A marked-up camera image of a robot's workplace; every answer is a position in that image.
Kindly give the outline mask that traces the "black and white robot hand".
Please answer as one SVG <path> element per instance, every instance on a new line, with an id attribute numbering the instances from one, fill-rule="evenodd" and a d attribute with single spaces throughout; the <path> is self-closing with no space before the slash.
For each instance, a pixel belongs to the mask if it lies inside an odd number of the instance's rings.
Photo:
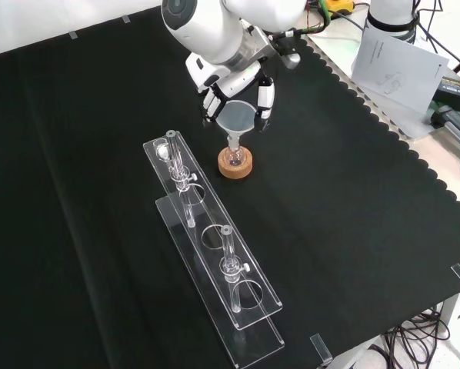
<path id="1" fill-rule="evenodd" d="M 231 71 L 224 65 L 212 65 L 192 53 L 185 65 L 198 95 L 203 97 L 202 117 L 206 122 L 215 123 L 227 102 L 257 85 L 255 130 L 265 131 L 269 127 L 275 101 L 275 84 L 262 70 L 260 61 L 251 63 L 241 71 Z"/>

